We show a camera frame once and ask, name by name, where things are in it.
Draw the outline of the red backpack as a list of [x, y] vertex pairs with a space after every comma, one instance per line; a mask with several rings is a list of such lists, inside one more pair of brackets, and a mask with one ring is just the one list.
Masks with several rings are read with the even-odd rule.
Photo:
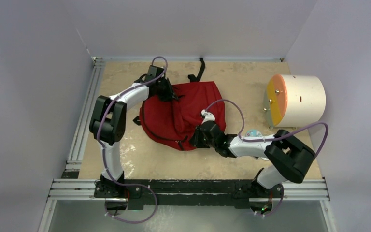
[[150, 89], [150, 97], [143, 101], [139, 115], [133, 122], [141, 126], [147, 136], [177, 150], [189, 151], [196, 147], [190, 139], [197, 126], [201, 125], [201, 111], [209, 109], [222, 131], [226, 128], [225, 104], [213, 81], [202, 82], [205, 62], [199, 59], [198, 75], [188, 75], [189, 82], [172, 85], [174, 99], [161, 101], [156, 95], [156, 85]]

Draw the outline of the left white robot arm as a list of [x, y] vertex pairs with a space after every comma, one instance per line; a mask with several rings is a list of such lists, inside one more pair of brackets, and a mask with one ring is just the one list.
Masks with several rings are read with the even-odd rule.
[[97, 140], [104, 170], [97, 184], [98, 191], [118, 198], [126, 187], [140, 184], [125, 184], [124, 171], [120, 160], [120, 140], [126, 129], [127, 111], [150, 97], [150, 89], [165, 77], [167, 68], [149, 66], [131, 86], [112, 96], [100, 95], [95, 102], [89, 131]]

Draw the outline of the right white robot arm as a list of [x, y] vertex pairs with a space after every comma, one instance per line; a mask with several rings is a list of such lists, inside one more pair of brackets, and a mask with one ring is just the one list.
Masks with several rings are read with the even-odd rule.
[[285, 181], [302, 183], [316, 157], [310, 147], [283, 129], [249, 139], [226, 134], [214, 121], [207, 121], [196, 127], [190, 142], [196, 148], [213, 148], [226, 158], [267, 158], [271, 166], [259, 171], [252, 183], [252, 191], [259, 197]]

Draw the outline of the light blue pencil case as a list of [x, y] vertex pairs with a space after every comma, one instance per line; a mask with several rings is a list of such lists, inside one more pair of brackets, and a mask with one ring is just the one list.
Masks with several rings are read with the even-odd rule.
[[[246, 137], [263, 137], [262, 133], [256, 129], [250, 129], [245, 134]], [[262, 160], [269, 161], [267, 157], [255, 157], [256, 159], [261, 158]]]

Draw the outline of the white cylinder with coloured disc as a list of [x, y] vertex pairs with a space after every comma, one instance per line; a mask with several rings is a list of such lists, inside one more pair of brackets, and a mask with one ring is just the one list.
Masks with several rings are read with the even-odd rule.
[[276, 74], [266, 85], [263, 103], [271, 128], [301, 128], [322, 117], [326, 93], [316, 76]]

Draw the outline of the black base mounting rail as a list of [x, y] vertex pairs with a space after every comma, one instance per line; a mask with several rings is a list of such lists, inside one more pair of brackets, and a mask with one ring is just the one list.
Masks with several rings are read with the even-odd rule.
[[236, 209], [270, 210], [272, 200], [282, 196], [282, 184], [265, 189], [251, 179], [230, 180], [157, 180], [126, 179], [125, 184], [140, 184], [125, 188], [125, 193], [106, 194], [98, 191], [94, 197], [126, 201], [129, 210], [141, 210], [146, 205], [158, 206], [233, 206]]

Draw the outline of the aluminium frame rails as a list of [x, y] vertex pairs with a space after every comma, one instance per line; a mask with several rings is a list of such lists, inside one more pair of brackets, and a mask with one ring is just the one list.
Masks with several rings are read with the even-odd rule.
[[306, 179], [301, 167], [310, 169], [316, 152], [295, 133], [279, 130], [274, 135], [251, 138], [247, 142], [237, 134], [227, 135], [225, 153], [205, 148], [204, 153], [223, 160], [253, 161], [260, 164], [254, 177], [246, 179], [126, 179], [121, 164], [121, 145], [128, 112], [149, 96], [155, 83], [166, 76], [166, 69], [151, 64], [146, 82], [137, 81], [118, 94], [93, 100], [93, 112], [86, 114], [89, 132], [97, 139], [103, 163], [98, 179], [55, 179], [48, 205], [56, 201], [95, 200], [125, 203], [127, 210], [142, 210], [151, 205], [233, 206], [249, 208], [263, 218], [275, 212], [273, 201], [329, 200], [323, 179]]

